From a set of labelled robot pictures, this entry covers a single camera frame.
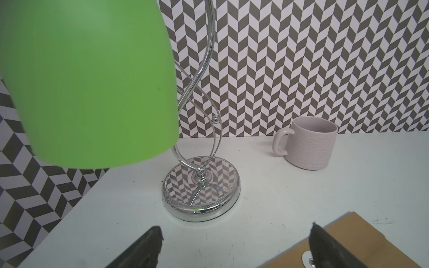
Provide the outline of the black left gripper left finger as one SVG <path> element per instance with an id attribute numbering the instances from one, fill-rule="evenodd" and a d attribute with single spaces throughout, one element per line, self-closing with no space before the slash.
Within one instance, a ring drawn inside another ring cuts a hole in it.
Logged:
<path id="1" fill-rule="evenodd" d="M 162 244 L 162 229 L 153 226 L 106 268 L 156 268 Z"/>

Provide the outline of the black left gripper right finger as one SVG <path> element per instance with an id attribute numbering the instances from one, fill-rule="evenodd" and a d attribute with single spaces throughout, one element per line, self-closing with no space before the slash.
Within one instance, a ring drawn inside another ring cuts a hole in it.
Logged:
<path id="1" fill-rule="evenodd" d="M 316 268 L 367 268 L 315 222 L 312 224 L 308 242 Z"/>

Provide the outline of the brown kraft file bag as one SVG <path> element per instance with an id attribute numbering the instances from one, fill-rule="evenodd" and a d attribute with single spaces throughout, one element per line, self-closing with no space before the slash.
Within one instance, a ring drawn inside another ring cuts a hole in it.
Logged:
<path id="1" fill-rule="evenodd" d="M 323 229 L 368 268 L 418 268 L 419 265 L 388 241 L 370 223 L 355 212 L 333 221 Z M 265 268 L 315 268 L 308 238 L 278 257 Z"/>

